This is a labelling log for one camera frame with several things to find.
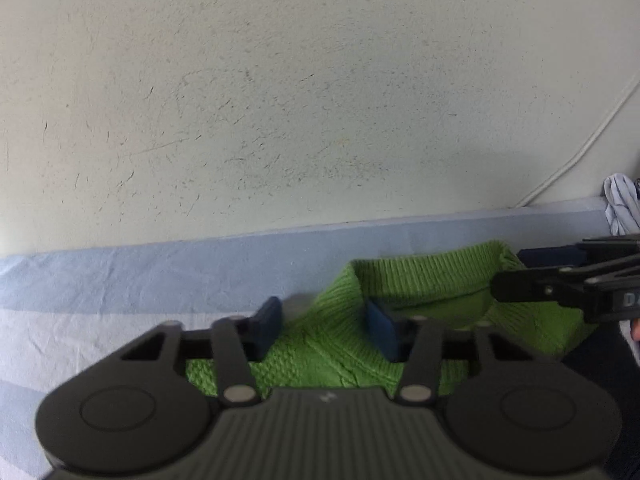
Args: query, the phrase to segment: cable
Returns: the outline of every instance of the cable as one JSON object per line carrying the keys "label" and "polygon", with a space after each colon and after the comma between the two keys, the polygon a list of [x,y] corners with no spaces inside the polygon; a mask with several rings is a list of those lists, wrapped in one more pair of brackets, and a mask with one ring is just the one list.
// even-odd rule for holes
{"label": "cable", "polygon": [[531,191],[526,197],[520,200],[514,207],[524,207],[529,205],[537,197],[539,197],[543,191],[546,191],[556,181],[558,181],[560,177],[562,177],[565,173],[571,170],[571,168],[578,164],[578,162],[580,162],[582,158],[587,154],[587,152],[591,149],[596,140],[600,138],[604,130],[607,129],[607,126],[609,126],[610,122],[618,114],[620,108],[623,107],[623,105],[629,100],[629,98],[634,94],[639,86],[640,72],[638,72],[636,76],[624,87],[623,91],[620,92],[620,99],[618,100],[616,105],[607,113],[607,115],[604,117],[604,120],[590,135],[590,137],[586,140],[582,147],[575,153],[575,155],[572,156],[572,158],[570,158],[564,166],[559,168],[553,175],[546,179],[536,189]]}

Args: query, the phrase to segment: white cloth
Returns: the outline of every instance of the white cloth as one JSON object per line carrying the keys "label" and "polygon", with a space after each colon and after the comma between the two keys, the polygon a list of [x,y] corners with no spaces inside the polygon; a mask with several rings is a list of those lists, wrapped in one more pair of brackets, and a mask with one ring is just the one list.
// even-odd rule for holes
{"label": "white cloth", "polygon": [[640,233],[640,203],[633,180],[622,173],[608,176],[604,195],[609,205],[605,211],[614,236]]}

